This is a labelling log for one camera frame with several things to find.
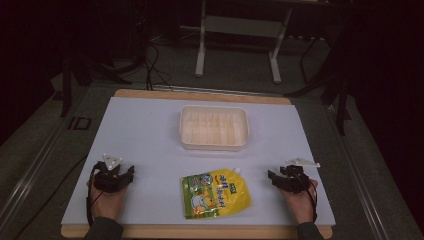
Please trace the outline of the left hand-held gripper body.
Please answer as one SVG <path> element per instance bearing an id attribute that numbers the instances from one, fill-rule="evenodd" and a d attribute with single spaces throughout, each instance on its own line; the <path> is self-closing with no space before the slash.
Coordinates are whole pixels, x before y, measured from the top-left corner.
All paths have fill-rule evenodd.
<path id="1" fill-rule="evenodd" d="M 102 161 L 98 161 L 95 168 L 99 172 L 94 176 L 94 186 L 107 193 L 115 193 L 130 184 L 130 172 L 120 175 L 122 159 L 102 155 Z"/>

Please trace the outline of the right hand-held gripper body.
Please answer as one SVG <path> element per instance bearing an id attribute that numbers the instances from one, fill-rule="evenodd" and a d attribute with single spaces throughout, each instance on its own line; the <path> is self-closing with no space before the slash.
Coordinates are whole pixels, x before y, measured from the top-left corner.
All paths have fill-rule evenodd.
<path id="1" fill-rule="evenodd" d="M 275 186 L 279 189 L 295 194 L 308 190 L 311 186 L 311 181 L 305 174 L 304 168 L 319 168 L 320 164 L 304 158 L 287 160 L 287 163 L 287 166 L 280 167 L 281 176 L 276 175 Z"/>

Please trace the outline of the yellow spouted refill pouch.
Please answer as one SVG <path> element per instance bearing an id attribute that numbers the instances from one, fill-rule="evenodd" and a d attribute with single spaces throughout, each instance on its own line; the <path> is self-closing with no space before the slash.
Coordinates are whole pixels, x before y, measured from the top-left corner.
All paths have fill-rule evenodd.
<path id="1" fill-rule="evenodd" d="M 230 169 L 218 169 L 180 179 L 184 217 L 206 219 L 234 215 L 252 205 L 247 183 Z"/>

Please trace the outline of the person's left hand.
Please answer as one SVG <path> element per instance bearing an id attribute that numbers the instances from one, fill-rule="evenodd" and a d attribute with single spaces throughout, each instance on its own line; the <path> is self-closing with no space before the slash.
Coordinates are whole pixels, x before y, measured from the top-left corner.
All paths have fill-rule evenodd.
<path id="1" fill-rule="evenodd" d="M 91 216 L 93 218 L 104 217 L 118 221 L 124 206 L 126 193 L 127 188 L 123 188 L 118 192 L 107 193 L 91 184 L 89 203 Z"/>

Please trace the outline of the person's right hand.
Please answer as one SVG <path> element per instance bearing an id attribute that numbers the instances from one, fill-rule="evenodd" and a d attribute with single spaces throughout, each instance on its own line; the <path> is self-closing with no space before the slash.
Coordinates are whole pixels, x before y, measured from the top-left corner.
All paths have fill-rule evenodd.
<path id="1" fill-rule="evenodd" d="M 314 222 L 314 205 L 316 200 L 316 187 L 318 182 L 316 180 L 310 180 L 311 186 L 307 191 L 294 194 L 284 190 L 279 192 L 284 197 L 288 209 L 292 214 L 297 224 L 305 222 Z"/>

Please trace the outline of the white table mat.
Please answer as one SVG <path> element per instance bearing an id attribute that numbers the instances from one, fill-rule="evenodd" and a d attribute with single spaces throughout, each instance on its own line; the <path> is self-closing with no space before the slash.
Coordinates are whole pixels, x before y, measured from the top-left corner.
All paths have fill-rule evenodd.
<path id="1" fill-rule="evenodd" d="M 293 105 L 242 104 L 249 137 L 241 150 L 192 151 L 179 135 L 184 100 L 120 98 L 110 100 L 103 120 L 62 219 L 86 223 L 90 172 L 103 155 L 135 169 L 121 216 L 124 224 L 186 225 L 180 180 L 218 169 L 239 169 L 252 198 L 247 209 L 226 217 L 207 219 L 209 225 L 283 225 L 294 220 L 267 176 L 289 160 L 313 158 L 299 114 Z"/>

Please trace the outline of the black stand leg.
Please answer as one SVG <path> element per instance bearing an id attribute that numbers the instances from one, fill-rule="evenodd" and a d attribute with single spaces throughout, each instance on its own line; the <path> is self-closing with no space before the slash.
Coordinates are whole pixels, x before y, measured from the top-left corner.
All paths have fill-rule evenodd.
<path id="1" fill-rule="evenodd" d="M 345 112 L 346 112 L 348 86 L 349 86 L 349 82 L 347 79 L 344 79 L 341 81 L 339 97 L 338 97 L 338 105 L 337 105 L 336 127 L 339 134 L 342 136 L 345 135 L 344 120 L 345 120 Z"/>
<path id="2" fill-rule="evenodd" d="M 62 113 L 61 116 L 65 117 L 72 105 L 71 94 L 71 68 L 69 57 L 63 59 L 63 80 L 62 80 Z"/>

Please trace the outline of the white metal stand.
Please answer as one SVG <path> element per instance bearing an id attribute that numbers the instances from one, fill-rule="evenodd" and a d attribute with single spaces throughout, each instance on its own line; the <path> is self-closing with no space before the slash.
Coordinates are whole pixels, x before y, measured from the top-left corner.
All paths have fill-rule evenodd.
<path id="1" fill-rule="evenodd" d="M 195 76 L 202 77 L 206 56 L 206 34 L 220 33 L 242 37 L 272 38 L 274 48 L 268 52 L 270 70 L 275 84 L 282 83 L 277 57 L 285 38 L 293 9 L 288 7 L 283 19 L 268 21 L 259 19 L 237 18 L 229 16 L 210 15 L 207 13 L 207 0 L 201 0 L 199 49 L 196 60 Z"/>

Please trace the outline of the black floor bracket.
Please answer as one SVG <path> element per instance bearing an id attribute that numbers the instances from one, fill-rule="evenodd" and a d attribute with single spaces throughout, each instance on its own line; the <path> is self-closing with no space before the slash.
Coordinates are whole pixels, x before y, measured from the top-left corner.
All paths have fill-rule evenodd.
<path id="1" fill-rule="evenodd" d="M 92 119 L 86 117 L 73 117 L 69 123 L 68 130 L 88 130 L 91 126 Z"/>

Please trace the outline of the metal floor rail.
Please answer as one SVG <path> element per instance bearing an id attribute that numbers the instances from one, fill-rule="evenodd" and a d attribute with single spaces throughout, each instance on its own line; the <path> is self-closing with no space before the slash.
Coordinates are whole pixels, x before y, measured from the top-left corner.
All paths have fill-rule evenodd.
<path id="1" fill-rule="evenodd" d="M 11 223 L 12 219 L 16 215 L 16 212 L 19 210 L 25 198 L 31 191 L 34 182 L 38 178 L 41 169 L 45 165 L 45 161 L 48 158 L 51 149 L 59 138 L 61 132 L 69 124 L 70 119 L 70 116 L 60 117 L 58 119 L 58 122 L 50 131 L 48 138 L 41 146 L 40 151 L 30 162 L 26 172 L 19 179 L 11 195 L 7 198 L 7 201 L 0 209 L 0 232 L 4 231 L 7 225 Z"/>
<path id="2" fill-rule="evenodd" d="M 375 207 L 374 200 L 372 199 L 360 174 L 359 168 L 356 164 L 355 156 L 350 150 L 348 142 L 346 141 L 345 137 L 339 133 L 336 124 L 333 124 L 332 129 L 338 136 L 339 142 L 343 148 L 347 160 L 349 174 L 351 175 L 355 191 L 358 195 L 359 201 L 375 240 L 389 240 L 387 231 L 385 230 L 380 215 Z"/>

